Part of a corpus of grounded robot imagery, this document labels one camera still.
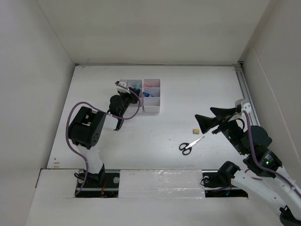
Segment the blue cap spray bottle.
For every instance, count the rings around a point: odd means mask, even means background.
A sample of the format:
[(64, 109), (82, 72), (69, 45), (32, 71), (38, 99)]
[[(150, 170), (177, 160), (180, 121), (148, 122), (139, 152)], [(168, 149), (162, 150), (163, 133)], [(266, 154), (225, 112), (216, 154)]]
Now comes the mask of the blue cap spray bottle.
[(154, 97), (152, 94), (149, 94), (147, 92), (143, 92), (143, 96), (144, 97)]

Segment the yellow eraser cube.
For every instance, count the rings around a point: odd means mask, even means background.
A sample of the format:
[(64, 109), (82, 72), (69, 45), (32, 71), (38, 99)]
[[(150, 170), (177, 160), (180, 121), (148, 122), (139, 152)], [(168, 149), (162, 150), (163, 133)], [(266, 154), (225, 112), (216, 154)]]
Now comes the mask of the yellow eraser cube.
[(200, 129), (193, 129), (192, 133), (193, 134), (199, 134), (200, 133)]

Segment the black handled scissors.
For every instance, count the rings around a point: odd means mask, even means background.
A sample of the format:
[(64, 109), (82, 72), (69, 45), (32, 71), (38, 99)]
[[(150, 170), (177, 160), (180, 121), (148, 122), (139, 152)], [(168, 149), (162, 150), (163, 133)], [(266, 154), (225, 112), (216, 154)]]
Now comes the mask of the black handled scissors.
[(189, 155), (189, 154), (191, 153), (191, 151), (192, 151), (192, 147), (193, 147), (195, 144), (197, 144), (199, 141), (201, 141), (202, 139), (204, 139), (204, 138), (205, 138), (205, 137), (203, 136), (203, 137), (198, 138), (197, 140), (192, 141), (192, 142), (190, 142), (190, 143), (187, 143), (187, 142), (181, 143), (181, 144), (179, 145), (179, 151), (181, 151), (181, 152), (182, 152), (182, 155), (184, 155), (184, 156)]

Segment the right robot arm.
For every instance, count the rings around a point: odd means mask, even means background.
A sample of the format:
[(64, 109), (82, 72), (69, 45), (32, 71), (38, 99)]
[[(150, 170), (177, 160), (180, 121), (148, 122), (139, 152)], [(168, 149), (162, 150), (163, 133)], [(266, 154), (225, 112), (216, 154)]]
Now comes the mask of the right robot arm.
[(213, 118), (196, 114), (203, 134), (222, 133), (235, 150), (245, 156), (243, 163), (247, 175), (238, 165), (226, 161), (217, 171), (203, 173), (201, 185), (212, 191), (237, 187), (264, 201), (275, 212), (284, 226), (301, 224), (301, 190), (283, 169), (281, 160), (268, 148), (272, 139), (260, 126), (252, 126), (249, 104), (239, 104), (230, 109), (210, 109)]

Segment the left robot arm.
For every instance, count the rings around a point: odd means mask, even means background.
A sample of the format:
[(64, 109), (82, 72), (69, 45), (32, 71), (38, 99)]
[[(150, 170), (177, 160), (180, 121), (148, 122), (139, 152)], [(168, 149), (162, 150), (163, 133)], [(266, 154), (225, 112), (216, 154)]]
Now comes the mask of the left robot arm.
[(78, 103), (81, 108), (71, 119), (73, 112), (70, 112), (66, 123), (66, 142), (69, 148), (83, 158), (86, 169), (83, 173), (75, 174), (75, 177), (82, 181), (85, 186), (101, 186), (106, 179), (105, 166), (100, 159), (99, 149), (96, 145), (101, 137), (103, 129), (118, 131), (125, 120), (124, 114), (130, 105), (137, 105), (135, 114), (141, 106), (141, 89), (132, 87), (123, 89), (118, 87), (118, 93), (110, 98), (108, 111), (104, 112), (93, 108), (88, 103)]

